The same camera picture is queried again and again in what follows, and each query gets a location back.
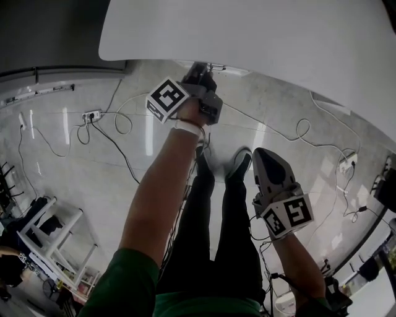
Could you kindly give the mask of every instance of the green shirt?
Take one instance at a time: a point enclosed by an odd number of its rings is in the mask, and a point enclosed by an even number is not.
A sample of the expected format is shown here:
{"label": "green shirt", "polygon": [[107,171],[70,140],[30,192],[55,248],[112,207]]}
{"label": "green shirt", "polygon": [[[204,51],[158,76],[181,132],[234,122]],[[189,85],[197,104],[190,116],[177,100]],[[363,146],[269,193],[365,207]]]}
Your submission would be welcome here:
{"label": "green shirt", "polygon": [[[159,268],[147,255],[118,250],[79,317],[88,316],[260,316],[254,300],[227,297],[192,297],[188,293],[155,295]],[[305,314],[319,316],[303,306]]]}

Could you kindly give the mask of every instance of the white chair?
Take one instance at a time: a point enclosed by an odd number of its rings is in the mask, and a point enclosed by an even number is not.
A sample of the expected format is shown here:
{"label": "white chair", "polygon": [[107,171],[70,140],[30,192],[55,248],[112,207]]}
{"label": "white chair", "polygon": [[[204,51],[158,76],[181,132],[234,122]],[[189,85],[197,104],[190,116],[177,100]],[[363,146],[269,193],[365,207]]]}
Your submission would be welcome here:
{"label": "white chair", "polygon": [[[93,245],[91,250],[88,252],[87,257],[84,259],[81,267],[76,272],[75,269],[70,265],[70,263],[64,258],[61,254],[60,250],[62,246],[65,244],[67,239],[71,236],[71,228],[74,224],[80,219],[82,215],[82,210],[79,209],[63,226],[58,235],[54,238],[45,234],[42,230],[40,230],[35,222],[44,215],[49,208],[56,202],[56,198],[52,198],[38,213],[35,215],[31,221],[27,223],[27,225],[20,231],[17,232],[20,239],[26,244],[26,246],[30,249],[30,251],[35,254],[41,261],[43,261],[49,269],[51,269],[58,279],[62,280],[65,284],[70,286],[72,289],[77,289],[80,284],[81,278],[87,268],[87,264],[89,259],[91,258],[93,252],[98,247],[97,245]],[[40,243],[43,245],[39,247],[36,245],[26,233],[32,229]],[[68,271],[73,273],[74,277],[71,278],[66,275],[61,268],[56,264],[60,263],[63,267],[65,267]]]}

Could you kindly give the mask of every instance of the gray tile floor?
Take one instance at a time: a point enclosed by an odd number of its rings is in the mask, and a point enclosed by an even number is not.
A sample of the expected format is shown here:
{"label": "gray tile floor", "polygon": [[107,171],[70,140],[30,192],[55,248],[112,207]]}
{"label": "gray tile floor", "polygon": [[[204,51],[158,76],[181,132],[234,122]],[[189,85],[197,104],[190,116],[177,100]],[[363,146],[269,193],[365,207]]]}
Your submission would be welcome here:
{"label": "gray tile floor", "polygon": [[[132,74],[121,82],[110,111],[116,111],[129,97],[148,92],[165,76],[180,80],[186,71],[172,61],[139,61]],[[302,141],[290,143],[274,133],[269,126],[295,138],[297,122],[301,118],[307,118],[311,122],[311,130],[305,136],[307,140],[317,144],[335,144],[341,149],[356,149],[355,135],[316,108],[309,92],[295,85],[254,73],[240,77],[216,72],[214,79],[218,84],[219,96],[227,104],[223,107],[220,122],[207,128],[218,161],[227,162],[242,145],[265,147],[289,161],[297,181],[309,193],[315,215],[315,222],[300,230],[297,236],[317,262],[329,258],[335,267],[362,239],[375,216],[360,214],[355,224],[350,217],[343,216],[346,208],[343,188],[351,174],[337,173],[338,188],[335,190],[335,168],[340,156],[335,149],[315,149]],[[17,151],[20,141],[18,114],[24,114],[28,126],[32,120],[55,152],[65,154],[68,131],[73,125],[82,124],[81,113],[105,110],[117,84],[117,80],[78,82],[74,92],[45,95],[0,110],[0,159],[16,165],[24,190],[30,197],[33,193],[23,178]],[[146,112],[144,98],[132,100],[122,110],[133,122],[133,130],[129,135],[120,136],[116,133],[112,115],[104,116],[100,121],[103,130],[127,155],[138,179],[142,178],[155,159],[171,128],[171,123],[161,125]],[[362,139],[355,175],[346,190],[349,211],[355,211],[366,204],[373,210],[379,210],[381,206],[369,196],[369,191],[390,154],[388,149],[395,148],[394,143],[354,114],[337,116],[356,129]],[[118,123],[120,130],[128,130],[125,119],[118,119]],[[302,124],[300,133],[305,129],[306,126]],[[84,228],[89,228],[101,250],[95,263],[104,269],[118,247],[128,208],[137,188],[122,156],[110,141],[92,128],[88,145],[80,144],[73,130],[71,151],[67,158],[59,158],[51,153],[35,130],[32,132],[27,129],[23,135],[21,153],[25,160],[25,170],[34,187],[40,194],[57,196],[60,206],[71,205],[84,210],[86,224],[78,228],[79,234],[75,239],[83,245],[84,233],[87,231]],[[85,130],[82,129],[80,135],[86,140]],[[216,173],[216,181],[210,222],[212,256],[217,249],[222,222],[221,206],[225,185],[221,169]],[[247,208],[252,216],[254,209],[251,201],[257,193],[252,171],[246,175],[246,187]],[[329,215],[334,203],[334,210]],[[315,231],[325,218],[325,222]],[[263,221],[253,220],[252,232],[255,237],[267,236]],[[75,250],[70,252],[78,256]],[[265,251],[264,256],[272,272],[282,271],[279,258],[272,247]],[[278,280],[274,286],[278,295],[288,289],[287,285]]]}

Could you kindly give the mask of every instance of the white wristband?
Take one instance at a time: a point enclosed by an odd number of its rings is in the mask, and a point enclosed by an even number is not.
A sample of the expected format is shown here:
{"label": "white wristband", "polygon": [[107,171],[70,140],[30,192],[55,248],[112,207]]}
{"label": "white wristband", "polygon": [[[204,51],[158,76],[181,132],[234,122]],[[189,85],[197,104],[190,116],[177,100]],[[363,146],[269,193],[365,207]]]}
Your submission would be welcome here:
{"label": "white wristband", "polygon": [[200,128],[198,128],[197,126],[194,126],[191,123],[185,122],[185,121],[177,120],[176,123],[174,124],[174,128],[191,132],[191,133],[195,134],[196,136],[201,135]]}

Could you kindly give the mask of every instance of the electrical outlet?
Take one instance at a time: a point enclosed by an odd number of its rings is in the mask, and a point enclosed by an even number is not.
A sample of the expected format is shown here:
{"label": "electrical outlet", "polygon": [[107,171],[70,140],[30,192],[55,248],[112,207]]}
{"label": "electrical outlet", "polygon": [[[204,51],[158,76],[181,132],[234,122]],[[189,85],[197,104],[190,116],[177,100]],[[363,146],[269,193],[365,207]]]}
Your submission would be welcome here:
{"label": "electrical outlet", "polygon": [[341,173],[345,174],[352,167],[352,162],[354,162],[355,164],[358,162],[358,155],[356,153],[353,153],[347,156],[346,159],[343,159],[338,164],[338,170]]}
{"label": "electrical outlet", "polygon": [[98,121],[102,114],[101,114],[101,110],[95,110],[95,111],[90,111],[90,112],[85,112],[82,115],[82,121],[84,121],[84,123],[90,123],[91,119],[90,116],[93,115],[92,118],[92,122]]}
{"label": "electrical outlet", "polygon": [[19,113],[18,118],[19,118],[20,125],[22,126],[22,130],[26,130],[26,121],[25,121],[24,114],[22,112]]}

